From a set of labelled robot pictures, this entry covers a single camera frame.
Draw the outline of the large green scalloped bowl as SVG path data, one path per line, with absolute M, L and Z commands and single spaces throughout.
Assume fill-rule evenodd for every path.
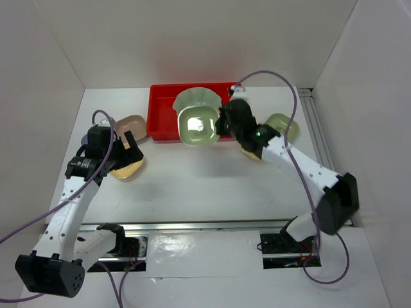
M 180 113 L 187 107 L 211 107 L 219 109 L 222 106 L 221 97 L 205 87 L 192 87 L 180 92 L 173 102 L 173 109 Z

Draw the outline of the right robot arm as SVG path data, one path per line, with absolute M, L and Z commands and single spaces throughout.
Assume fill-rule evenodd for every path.
M 293 218 L 281 231 L 280 243 L 286 251 L 296 251 L 319 231 L 336 234 L 358 211 L 358 187 L 352 174 L 327 169 L 286 143 L 271 126 L 257 123 L 245 100 L 234 99 L 220 108 L 216 132 L 234 137 L 246 152 L 300 180 L 310 194 L 310 212 Z

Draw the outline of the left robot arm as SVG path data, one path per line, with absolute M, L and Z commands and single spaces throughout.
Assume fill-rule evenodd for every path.
M 139 242 L 125 229 L 104 223 L 90 235 L 78 233 L 87 209 L 103 179 L 111 172 L 143 160 L 132 135 L 126 142 L 107 126 L 93 126 L 87 142 L 68 162 L 60 207 L 29 255 L 18 256 L 15 269 L 28 291 L 45 295 L 75 297 L 86 272 L 105 254 L 124 257 L 136 254 Z

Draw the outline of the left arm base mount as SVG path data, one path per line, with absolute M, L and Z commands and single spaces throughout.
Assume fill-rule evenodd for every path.
M 135 263 L 144 262 L 148 238 L 125 237 L 116 244 L 114 232 L 98 230 L 77 236 L 73 259 L 80 260 L 85 271 L 99 271 L 97 262 L 102 262 L 112 271 L 125 271 Z

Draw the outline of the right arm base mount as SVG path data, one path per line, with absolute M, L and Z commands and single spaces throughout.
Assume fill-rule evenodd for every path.
M 256 248 L 262 253 L 263 269 L 302 268 L 304 262 L 314 257 L 308 267 L 321 267 L 320 258 L 312 240 L 285 245 L 280 234 L 261 234 L 260 243 Z

